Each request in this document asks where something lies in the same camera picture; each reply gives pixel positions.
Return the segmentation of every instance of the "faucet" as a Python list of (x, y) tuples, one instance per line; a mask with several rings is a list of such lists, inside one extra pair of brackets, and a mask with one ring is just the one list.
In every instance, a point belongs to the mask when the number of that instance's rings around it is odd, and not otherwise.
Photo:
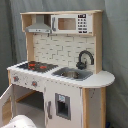
[(80, 70), (85, 69), (87, 66), (86, 61), (85, 61), (85, 63), (81, 62), (81, 57), (83, 54), (88, 54), (91, 59), (91, 65), (94, 65), (94, 58), (93, 58), (92, 54), (87, 50), (81, 51), (79, 54), (79, 62), (77, 62), (77, 64), (76, 64), (76, 67), (78, 67), (78, 69), (80, 69)]

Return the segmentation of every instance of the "cabinet handle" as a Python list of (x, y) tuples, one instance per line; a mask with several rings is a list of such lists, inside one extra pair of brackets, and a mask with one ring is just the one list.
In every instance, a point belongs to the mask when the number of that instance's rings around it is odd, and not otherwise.
[(52, 119), (52, 115), (50, 114), (50, 108), (51, 108), (51, 101), (48, 102), (47, 113), (48, 113), (48, 118)]
[(52, 30), (56, 31), (56, 28), (54, 25), (55, 25), (55, 17), (52, 18)]

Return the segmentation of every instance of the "control knob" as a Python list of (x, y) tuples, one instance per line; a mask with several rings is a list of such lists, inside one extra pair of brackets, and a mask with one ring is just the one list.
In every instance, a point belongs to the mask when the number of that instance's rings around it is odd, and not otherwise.
[(36, 87), (37, 86), (37, 82), (36, 81), (33, 81), (32, 82), (32, 86)]
[(13, 78), (14, 78), (14, 82), (17, 82), (19, 80), (18, 76), (15, 76)]

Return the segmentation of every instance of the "range hood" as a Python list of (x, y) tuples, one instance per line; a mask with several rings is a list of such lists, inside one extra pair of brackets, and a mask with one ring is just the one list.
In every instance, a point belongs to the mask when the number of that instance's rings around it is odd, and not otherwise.
[(26, 27), (25, 32), (51, 33), (51, 28), (44, 23), (44, 15), (36, 15), (36, 23)]

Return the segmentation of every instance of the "white tile backsplash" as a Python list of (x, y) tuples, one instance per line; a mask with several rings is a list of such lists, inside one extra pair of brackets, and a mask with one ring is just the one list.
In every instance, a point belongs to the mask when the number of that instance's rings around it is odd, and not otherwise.
[[(39, 62), (53, 63), (76, 67), (79, 53), (88, 50), (94, 55), (95, 37), (78, 35), (36, 34), (33, 36), (35, 60)], [(88, 55), (82, 56), (82, 62), (87, 61), (87, 69), (94, 70), (90, 65)]]

